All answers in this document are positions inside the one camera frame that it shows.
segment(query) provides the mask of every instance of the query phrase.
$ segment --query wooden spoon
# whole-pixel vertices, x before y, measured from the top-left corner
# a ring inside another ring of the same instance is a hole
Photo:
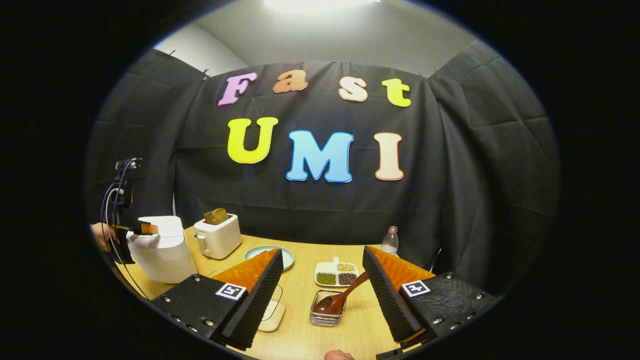
[[[357,279],[355,279],[351,283],[351,286],[349,286],[349,288],[343,293],[336,296],[327,296],[324,299],[320,300],[320,302],[318,302],[316,306],[314,306],[313,312],[326,315],[338,315],[342,311],[342,308],[344,307],[344,301],[347,299],[349,293],[351,293],[353,289],[357,288],[358,285],[367,280],[369,280],[369,274],[363,272],[362,274],[360,274],[360,276],[358,276]]]

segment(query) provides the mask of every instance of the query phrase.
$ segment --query teal plate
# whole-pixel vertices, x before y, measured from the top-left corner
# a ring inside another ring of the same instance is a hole
[[[294,258],[291,251],[280,246],[265,245],[265,246],[254,247],[253,249],[250,249],[249,251],[244,253],[244,260],[247,261],[252,257],[256,256],[257,254],[260,254],[263,251],[269,251],[273,249],[282,249],[282,264],[284,266],[284,269],[282,271],[287,270],[288,268],[291,267],[291,265],[293,265]]]

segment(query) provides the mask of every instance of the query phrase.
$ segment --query black curtain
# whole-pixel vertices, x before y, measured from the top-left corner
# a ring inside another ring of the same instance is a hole
[[[294,69],[307,73],[308,87],[275,93],[278,75]],[[248,72],[257,79],[239,100],[218,106],[227,78]],[[338,95],[344,76],[366,81],[366,101]],[[119,82],[92,134],[92,213],[115,161],[141,156],[143,168],[130,177],[137,191],[130,217],[169,215],[175,192],[184,227],[220,207],[238,215],[244,234],[308,243],[379,243],[396,225],[402,258],[426,268],[435,263],[434,272],[455,271],[496,294],[522,276],[548,235],[559,191],[549,119],[522,77],[480,42],[430,78],[346,61],[277,63],[202,78],[152,50]],[[410,87],[409,107],[387,99],[381,82],[392,78]],[[227,153],[228,122],[252,120],[244,139],[252,150],[260,117],[278,119],[268,156],[235,162]],[[294,130],[310,131],[320,148],[333,133],[352,134],[352,181],[286,179]],[[401,180],[374,175],[379,132],[403,137]]]

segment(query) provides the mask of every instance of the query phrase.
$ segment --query plastic bottle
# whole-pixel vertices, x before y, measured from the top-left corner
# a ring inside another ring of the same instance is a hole
[[[382,246],[380,250],[395,255],[398,250],[398,228],[396,226],[390,226],[385,238],[382,239]]]

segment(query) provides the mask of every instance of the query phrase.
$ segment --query human hand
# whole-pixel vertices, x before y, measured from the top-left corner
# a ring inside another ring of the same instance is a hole
[[[116,237],[116,231],[111,226],[107,226],[104,222],[97,222],[91,225],[91,232],[98,246],[103,251],[108,251],[107,241],[109,241],[109,234],[112,238]]]
[[[324,360],[354,360],[353,356],[342,350],[331,350],[324,355]]]

